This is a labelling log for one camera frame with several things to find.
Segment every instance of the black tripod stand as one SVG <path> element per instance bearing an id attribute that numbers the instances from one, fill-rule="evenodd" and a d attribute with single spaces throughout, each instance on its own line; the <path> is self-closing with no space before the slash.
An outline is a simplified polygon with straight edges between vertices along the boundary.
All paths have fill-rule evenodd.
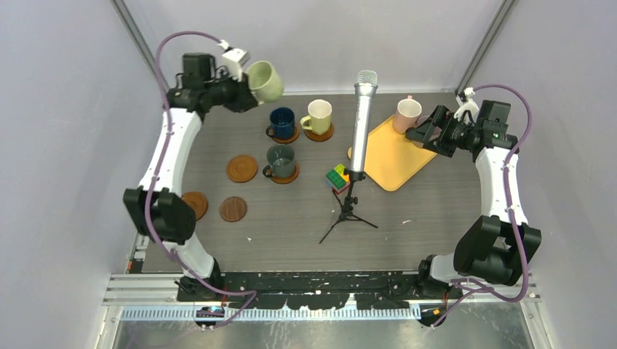
<path id="1" fill-rule="evenodd" d="M 336 222 L 334 224 L 332 224 L 332 226 L 330 227 L 330 229 L 328 230 L 328 232 L 326 233 L 326 235 L 324 235 L 324 237 L 319 241 L 319 243 L 324 242 L 324 240 L 327 238 L 328 234 L 330 234 L 330 232 L 332 231 L 332 229 L 334 229 L 334 227 L 340 223 L 340 222 L 344 222 L 346 220 L 352 221 L 352 222 L 365 222 L 366 224 L 370 225 L 373 228 L 377 228 L 377 225 L 372 224 L 371 222 L 367 221 L 367 220 L 363 220 L 362 218 L 356 216 L 354 214 L 354 207 L 352 206 L 352 204 L 358 204 L 358 198 L 357 197 L 352 197 L 351 196 L 351 191 L 354 189 L 354 181 L 351 181 L 351 184 L 349 185 L 349 189 L 347 191 L 347 196 L 345 197 L 345 204 L 343 204 L 341 202 L 341 200 L 338 198 L 338 195 L 336 195 L 336 192 L 334 191 L 334 189 L 332 189 L 332 194 L 334 194 L 334 197 L 336 198 L 336 201 L 338 201 L 338 204 L 341 206 L 341 214 L 338 215 L 338 219 L 336 220 Z"/>

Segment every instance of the microphone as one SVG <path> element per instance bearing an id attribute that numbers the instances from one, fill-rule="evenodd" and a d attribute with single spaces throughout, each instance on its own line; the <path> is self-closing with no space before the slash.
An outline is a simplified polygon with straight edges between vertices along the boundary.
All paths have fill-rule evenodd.
<path id="1" fill-rule="evenodd" d="M 358 82 L 354 87 L 356 88 L 358 105 L 356 109 L 354 141 L 351 145 L 351 166 L 349 167 L 349 179 L 352 182 L 365 178 L 370 101 L 377 91 L 377 73 L 374 71 L 360 71 L 358 73 Z"/>

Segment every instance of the dark brown coaster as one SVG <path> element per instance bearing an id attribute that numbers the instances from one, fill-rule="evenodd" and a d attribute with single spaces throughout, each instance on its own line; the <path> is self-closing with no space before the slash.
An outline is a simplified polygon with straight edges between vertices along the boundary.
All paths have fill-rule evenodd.
<path id="1" fill-rule="evenodd" d="M 257 160 L 250 155 L 238 155 L 227 163 L 227 177 L 236 183 L 250 181 L 257 174 Z"/>
<path id="2" fill-rule="evenodd" d="M 276 143 L 289 144 L 289 143 L 293 142 L 294 140 L 297 140 L 299 135 L 300 135 L 300 129 L 298 128 L 298 125 L 294 125 L 294 127 L 293 127 L 293 136 L 291 136 L 290 139 L 288 139 L 288 140 L 280 140 L 278 138 L 272 137 L 272 140 L 274 140 L 274 142 L 276 142 Z"/>
<path id="3" fill-rule="evenodd" d="M 334 124 L 330 123 L 330 128 L 323 135 L 316 135 L 307 129 L 304 130 L 304 134 L 306 135 L 306 138 L 312 140 L 313 142 L 325 142 L 332 138 L 332 135 L 334 134 Z"/>
<path id="4" fill-rule="evenodd" d="M 300 165 L 298 165 L 298 163 L 296 162 L 295 171 L 293 172 L 291 177 L 287 177 L 287 178 L 270 177 L 270 179 L 272 180 L 272 182 L 275 182 L 276 184 L 289 184 L 293 182 L 296 178 L 298 178 L 299 174 L 300 174 Z"/>
<path id="5" fill-rule="evenodd" d="M 195 220 L 200 220 L 208 210 L 208 200 L 199 191 L 184 193 L 182 200 L 195 211 Z"/>
<path id="6" fill-rule="evenodd" d="M 238 196 L 226 198 L 218 208 L 220 217 L 227 222 L 237 222 L 247 213 L 247 202 Z"/>

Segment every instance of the blue mug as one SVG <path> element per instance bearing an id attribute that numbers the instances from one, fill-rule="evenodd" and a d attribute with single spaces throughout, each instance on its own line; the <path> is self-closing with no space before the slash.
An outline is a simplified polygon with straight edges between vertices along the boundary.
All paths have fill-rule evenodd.
<path id="1" fill-rule="evenodd" d="M 289 140 L 295 133 L 295 116 L 293 111 L 286 107 L 274 109 L 270 113 L 270 126 L 266 128 L 266 135 L 279 140 Z"/>

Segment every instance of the orange cutting board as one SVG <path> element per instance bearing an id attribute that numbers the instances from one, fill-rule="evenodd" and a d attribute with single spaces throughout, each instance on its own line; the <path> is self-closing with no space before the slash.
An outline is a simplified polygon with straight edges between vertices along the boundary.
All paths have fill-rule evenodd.
<path id="1" fill-rule="evenodd" d="M 351 148 L 347 156 L 351 159 Z M 365 172 L 384 190 L 395 191 L 435 156 L 394 131 L 390 117 L 368 134 Z"/>

